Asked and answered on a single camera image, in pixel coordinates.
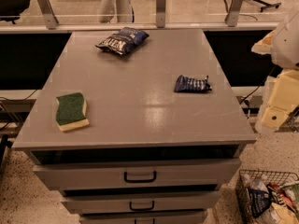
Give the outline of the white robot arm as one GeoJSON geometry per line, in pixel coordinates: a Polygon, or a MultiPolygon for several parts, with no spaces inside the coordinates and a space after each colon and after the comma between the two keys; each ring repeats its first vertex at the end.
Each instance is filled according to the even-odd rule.
{"type": "Polygon", "coordinates": [[[298,132],[295,121],[299,107],[299,6],[296,5],[278,26],[253,45],[251,51],[270,54],[272,63],[282,71],[268,77],[263,89],[263,103],[255,123],[258,133],[272,133],[283,125],[298,132]]]}

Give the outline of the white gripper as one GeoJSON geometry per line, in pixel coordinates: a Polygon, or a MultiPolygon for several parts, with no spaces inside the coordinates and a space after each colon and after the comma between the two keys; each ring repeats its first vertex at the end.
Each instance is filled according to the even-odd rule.
{"type": "Polygon", "coordinates": [[[298,106],[299,71],[284,69],[276,78],[266,81],[255,130],[258,133],[277,131],[298,106]]]}

